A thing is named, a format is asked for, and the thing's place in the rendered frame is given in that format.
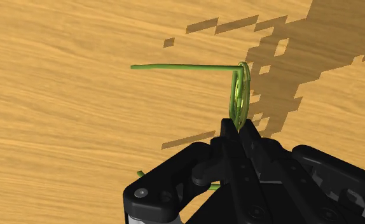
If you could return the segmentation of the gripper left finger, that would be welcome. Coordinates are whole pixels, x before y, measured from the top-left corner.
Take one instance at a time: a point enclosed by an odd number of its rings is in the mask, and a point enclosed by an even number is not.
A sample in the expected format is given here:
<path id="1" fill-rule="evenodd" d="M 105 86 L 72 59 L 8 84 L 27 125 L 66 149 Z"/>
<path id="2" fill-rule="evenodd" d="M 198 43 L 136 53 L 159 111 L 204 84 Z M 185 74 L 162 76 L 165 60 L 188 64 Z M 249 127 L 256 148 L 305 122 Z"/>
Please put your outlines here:
<path id="1" fill-rule="evenodd" d="M 265 197 L 249 151 L 261 137 L 247 120 L 222 119 L 210 143 L 195 142 L 123 191 L 125 224 L 265 224 Z"/>

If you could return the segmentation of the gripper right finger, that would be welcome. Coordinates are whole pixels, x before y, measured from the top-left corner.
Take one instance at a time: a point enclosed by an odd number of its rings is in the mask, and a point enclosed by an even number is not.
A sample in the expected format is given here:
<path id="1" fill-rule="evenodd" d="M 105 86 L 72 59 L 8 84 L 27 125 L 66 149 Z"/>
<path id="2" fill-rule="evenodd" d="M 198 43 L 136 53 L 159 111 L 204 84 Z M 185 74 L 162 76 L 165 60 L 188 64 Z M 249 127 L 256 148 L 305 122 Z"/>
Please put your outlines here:
<path id="1" fill-rule="evenodd" d="M 307 145 L 288 151 L 250 120 L 239 134 L 259 182 L 281 184 L 307 224 L 365 224 L 364 169 Z"/>

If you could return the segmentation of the green wire spiral holder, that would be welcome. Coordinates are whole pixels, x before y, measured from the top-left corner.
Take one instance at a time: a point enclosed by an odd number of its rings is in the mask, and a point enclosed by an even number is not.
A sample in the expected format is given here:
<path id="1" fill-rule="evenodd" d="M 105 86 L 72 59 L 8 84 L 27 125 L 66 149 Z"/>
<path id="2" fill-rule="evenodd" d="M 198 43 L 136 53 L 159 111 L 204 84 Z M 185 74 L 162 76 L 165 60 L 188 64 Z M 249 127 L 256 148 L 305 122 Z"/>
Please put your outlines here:
<path id="1" fill-rule="evenodd" d="M 237 130 L 245 123 L 249 110 L 249 93 L 251 74 L 246 62 L 239 62 L 236 66 L 226 65 L 198 65 L 198 64 L 137 64 L 131 69 L 183 69 L 183 70 L 209 70 L 231 71 L 231 88 L 229 102 L 229 118 Z"/>

